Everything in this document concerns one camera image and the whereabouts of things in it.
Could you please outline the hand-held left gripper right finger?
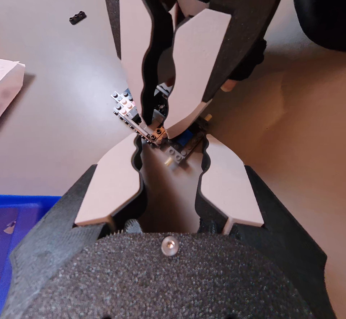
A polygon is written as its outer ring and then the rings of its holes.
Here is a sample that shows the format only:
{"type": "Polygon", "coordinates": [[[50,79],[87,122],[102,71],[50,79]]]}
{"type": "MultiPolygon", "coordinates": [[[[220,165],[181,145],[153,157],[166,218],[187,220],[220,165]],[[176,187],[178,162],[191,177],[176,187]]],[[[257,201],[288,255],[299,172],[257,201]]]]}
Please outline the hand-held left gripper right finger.
{"type": "Polygon", "coordinates": [[[205,223],[214,221],[223,235],[229,235],[234,224],[261,227],[264,220],[243,161],[211,134],[203,144],[202,173],[196,199],[213,210],[196,206],[205,223]]]}

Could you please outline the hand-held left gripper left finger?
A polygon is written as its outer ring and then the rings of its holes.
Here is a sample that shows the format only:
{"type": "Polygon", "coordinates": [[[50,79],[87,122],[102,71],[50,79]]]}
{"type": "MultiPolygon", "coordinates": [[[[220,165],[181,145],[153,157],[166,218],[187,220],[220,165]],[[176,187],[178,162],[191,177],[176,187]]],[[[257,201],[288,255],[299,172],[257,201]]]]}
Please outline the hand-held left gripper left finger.
{"type": "Polygon", "coordinates": [[[141,152],[141,136],[130,134],[98,161],[74,221],[76,226],[106,223],[111,229],[121,228],[115,216],[126,213],[126,207],[144,189],[141,152]]]}

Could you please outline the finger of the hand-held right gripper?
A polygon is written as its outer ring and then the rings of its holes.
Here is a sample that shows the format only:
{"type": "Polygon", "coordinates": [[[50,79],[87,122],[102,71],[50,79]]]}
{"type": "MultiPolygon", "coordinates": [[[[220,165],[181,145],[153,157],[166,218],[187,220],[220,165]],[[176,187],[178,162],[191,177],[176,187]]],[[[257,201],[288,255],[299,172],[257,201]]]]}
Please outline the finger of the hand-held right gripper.
{"type": "Polygon", "coordinates": [[[169,139],[183,133],[210,103],[203,101],[231,15],[204,9],[175,31],[175,83],[164,128],[169,139]]]}
{"type": "Polygon", "coordinates": [[[121,63],[128,88],[142,121],[150,125],[154,91],[158,84],[158,58],[152,48],[155,23],[163,6],[159,0],[119,0],[121,63]]]}

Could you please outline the black lego car chassis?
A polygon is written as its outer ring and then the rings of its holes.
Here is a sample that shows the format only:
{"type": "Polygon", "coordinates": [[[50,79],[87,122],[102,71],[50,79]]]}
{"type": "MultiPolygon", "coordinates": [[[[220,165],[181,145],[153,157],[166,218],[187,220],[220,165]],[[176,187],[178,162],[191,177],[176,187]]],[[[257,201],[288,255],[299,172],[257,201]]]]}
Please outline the black lego car chassis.
{"type": "Polygon", "coordinates": [[[172,87],[164,83],[158,85],[154,92],[154,113],[152,123],[147,126],[137,111],[131,92],[126,89],[122,93],[113,92],[111,97],[115,100],[114,114],[125,124],[129,125],[137,134],[141,135],[151,147],[158,148],[168,156],[166,166],[183,162],[207,134],[209,121],[212,118],[208,114],[201,116],[176,138],[169,139],[163,126],[168,113],[168,96],[172,87]]]}

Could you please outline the blue plastic bin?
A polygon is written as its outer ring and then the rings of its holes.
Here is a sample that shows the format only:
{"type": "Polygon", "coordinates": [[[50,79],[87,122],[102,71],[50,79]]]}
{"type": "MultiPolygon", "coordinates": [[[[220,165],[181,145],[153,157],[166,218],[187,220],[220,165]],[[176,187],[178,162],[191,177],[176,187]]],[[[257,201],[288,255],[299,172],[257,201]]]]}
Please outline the blue plastic bin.
{"type": "Polygon", "coordinates": [[[10,254],[61,196],[0,196],[0,311],[10,288],[10,254]]]}

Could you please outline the small black lego piece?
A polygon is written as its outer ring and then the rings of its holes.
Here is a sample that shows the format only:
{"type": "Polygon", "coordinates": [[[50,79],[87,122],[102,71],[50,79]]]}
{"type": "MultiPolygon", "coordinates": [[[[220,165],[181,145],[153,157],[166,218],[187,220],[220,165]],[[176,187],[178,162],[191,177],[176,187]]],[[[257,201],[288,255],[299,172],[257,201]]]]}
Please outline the small black lego piece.
{"type": "Polygon", "coordinates": [[[75,14],[74,16],[69,18],[69,22],[72,25],[76,25],[82,20],[84,20],[87,17],[86,13],[84,11],[80,11],[79,13],[75,14]]]}

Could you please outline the person's right hand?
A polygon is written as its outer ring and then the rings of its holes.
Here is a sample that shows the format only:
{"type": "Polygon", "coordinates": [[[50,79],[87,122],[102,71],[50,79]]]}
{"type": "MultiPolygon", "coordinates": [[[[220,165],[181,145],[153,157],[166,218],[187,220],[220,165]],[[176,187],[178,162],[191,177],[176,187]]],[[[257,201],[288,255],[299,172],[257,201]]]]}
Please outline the person's right hand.
{"type": "Polygon", "coordinates": [[[227,79],[221,86],[223,92],[231,92],[234,87],[239,83],[237,80],[227,79]]]}

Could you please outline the white printed paper bag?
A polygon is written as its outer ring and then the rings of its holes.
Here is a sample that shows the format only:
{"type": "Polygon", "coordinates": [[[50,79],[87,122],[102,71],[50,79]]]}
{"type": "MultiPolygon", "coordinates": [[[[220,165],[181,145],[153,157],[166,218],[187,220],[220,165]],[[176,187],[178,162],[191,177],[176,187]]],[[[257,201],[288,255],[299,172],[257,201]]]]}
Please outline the white printed paper bag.
{"type": "Polygon", "coordinates": [[[0,59],[0,115],[8,108],[23,86],[25,64],[0,59]]]}

